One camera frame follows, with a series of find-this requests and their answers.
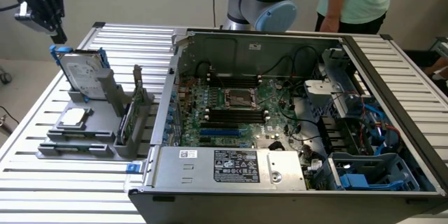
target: pcie slot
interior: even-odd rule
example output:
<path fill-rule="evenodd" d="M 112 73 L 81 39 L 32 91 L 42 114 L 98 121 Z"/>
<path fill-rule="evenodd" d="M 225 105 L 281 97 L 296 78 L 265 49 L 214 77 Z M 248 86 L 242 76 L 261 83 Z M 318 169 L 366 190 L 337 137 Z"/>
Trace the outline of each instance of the pcie slot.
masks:
<path fill-rule="evenodd" d="M 201 123 L 201 128 L 209 129 L 237 129 L 237 123 Z"/>
<path fill-rule="evenodd" d="M 201 130 L 200 134 L 201 136 L 241 136 L 238 130 Z"/>

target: person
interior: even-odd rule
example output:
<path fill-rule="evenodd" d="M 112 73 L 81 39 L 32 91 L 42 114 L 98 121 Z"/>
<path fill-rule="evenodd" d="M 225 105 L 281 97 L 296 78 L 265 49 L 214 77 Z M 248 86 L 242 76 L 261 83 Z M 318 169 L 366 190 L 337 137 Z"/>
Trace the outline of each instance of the person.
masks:
<path fill-rule="evenodd" d="M 390 0 L 318 0 L 316 31 L 376 34 Z"/>
<path fill-rule="evenodd" d="M 428 75 L 441 92 L 448 95 L 448 58 L 441 56 L 436 63 L 430 67 L 425 68 L 422 72 Z"/>

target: floor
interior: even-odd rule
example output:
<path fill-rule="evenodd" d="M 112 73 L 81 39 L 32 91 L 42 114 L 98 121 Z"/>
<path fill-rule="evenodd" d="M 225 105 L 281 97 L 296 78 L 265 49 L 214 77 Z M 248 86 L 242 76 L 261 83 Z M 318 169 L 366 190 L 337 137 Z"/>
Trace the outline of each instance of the floor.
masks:
<path fill-rule="evenodd" d="M 60 68 L 52 61 L 2 60 L 0 66 L 12 75 L 12 82 L 6 85 L 0 83 L 0 105 L 5 107 L 10 115 L 20 121 L 33 106 L 50 80 Z M 6 118 L 6 124 L 12 129 L 17 124 Z M 0 147 L 8 137 L 0 134 Z"/>

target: motherboard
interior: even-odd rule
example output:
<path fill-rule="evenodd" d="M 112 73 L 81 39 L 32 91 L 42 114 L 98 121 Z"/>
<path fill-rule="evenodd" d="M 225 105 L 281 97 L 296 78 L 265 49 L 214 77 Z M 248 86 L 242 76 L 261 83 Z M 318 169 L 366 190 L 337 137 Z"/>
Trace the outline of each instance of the motherboard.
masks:
<path fill-rule="evenodd" d="M 277 79 L 188 78 L 178 97 L 182 110 L 181 146 L 281 149 L 294 134 L 290 82 Z"/>

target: label sticker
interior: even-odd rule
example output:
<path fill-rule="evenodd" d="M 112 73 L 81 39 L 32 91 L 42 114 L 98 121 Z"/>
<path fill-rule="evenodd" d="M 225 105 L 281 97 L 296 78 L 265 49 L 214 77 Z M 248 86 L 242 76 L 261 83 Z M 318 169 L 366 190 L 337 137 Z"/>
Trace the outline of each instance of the label sticker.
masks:
<path fill-rule="evenodd" d="M 249 50 L 261 50 L 261 44 L 257 43 L 249 44 Z"/>
<path fill-rule="evenodd" d="M 260 183 L 256 151 L 214 151 L 213 179 L 220 183 Z"/>
<path fill-rule="evenodd" d="M 197 158 L 197 150 L 180 151 L 178 158 Z"/>
<path fill-rule="evenodd" d="M 97 68 L 77 63 L 68 63 L 66 67 L 78 91 L 90 99 L 105 99 L 101 83 L 96 78 Z"/>

